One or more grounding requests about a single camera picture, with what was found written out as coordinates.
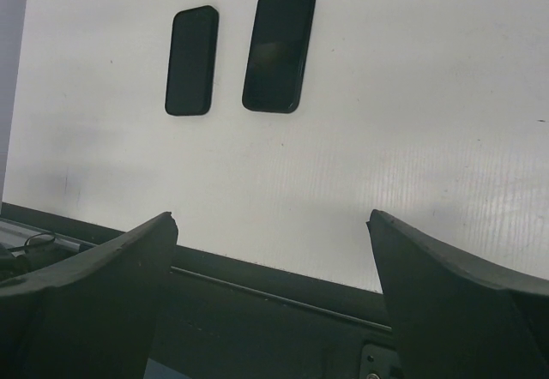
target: black rectangular object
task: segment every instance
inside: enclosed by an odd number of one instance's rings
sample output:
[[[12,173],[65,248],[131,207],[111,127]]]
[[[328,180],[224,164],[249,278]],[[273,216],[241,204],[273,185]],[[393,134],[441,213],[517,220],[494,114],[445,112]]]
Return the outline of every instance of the black rectangular object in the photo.
[[[259,0],[242,95],[251,111],[299,104],[316,0]]]
[[[173,18],[166,87],[166,112],[173,116],[208,113],[212,102],[219,14],[211,6]]]

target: white table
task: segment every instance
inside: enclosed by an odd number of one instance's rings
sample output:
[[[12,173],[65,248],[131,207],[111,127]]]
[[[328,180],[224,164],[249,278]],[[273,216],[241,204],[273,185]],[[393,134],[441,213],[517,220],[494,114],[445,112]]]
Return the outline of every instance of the white table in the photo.
[[[220,12],[212,109],[164,112],[171,21]],[[379,290],[384,209],[549,278],[549,0],[317,0],[291,115],[240,98],[256,0],[27,0],[4,201]]]

